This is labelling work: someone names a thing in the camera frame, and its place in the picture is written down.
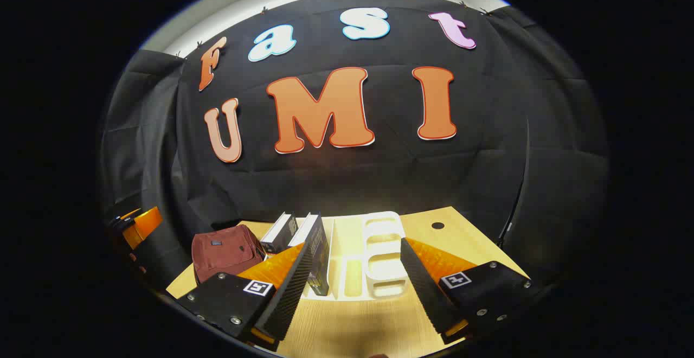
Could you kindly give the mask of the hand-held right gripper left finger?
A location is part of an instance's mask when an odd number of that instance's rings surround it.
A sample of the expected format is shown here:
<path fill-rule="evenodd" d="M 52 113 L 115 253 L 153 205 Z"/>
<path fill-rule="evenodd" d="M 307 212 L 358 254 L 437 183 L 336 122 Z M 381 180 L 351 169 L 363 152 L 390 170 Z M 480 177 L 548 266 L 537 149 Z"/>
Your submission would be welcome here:
<path fill-rule="evenodd" d="M 238 276 L 218 272 L 177 302 L 221 333 L 276 351 L 290 328 L 312 262 L 311 249 L 298 244 Z"/>

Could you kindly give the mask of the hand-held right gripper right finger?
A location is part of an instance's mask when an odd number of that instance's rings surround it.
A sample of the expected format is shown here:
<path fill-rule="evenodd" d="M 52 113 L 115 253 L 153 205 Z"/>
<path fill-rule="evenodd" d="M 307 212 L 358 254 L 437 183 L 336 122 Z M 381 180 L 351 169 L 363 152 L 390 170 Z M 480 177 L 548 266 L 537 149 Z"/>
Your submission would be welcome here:
<path fill-rule="evenodd" d="M 535 282 L 498 260 L 478 265 L 403 238 L 401 263 L 445 344 L 488 334 L 535 301 Z"/>

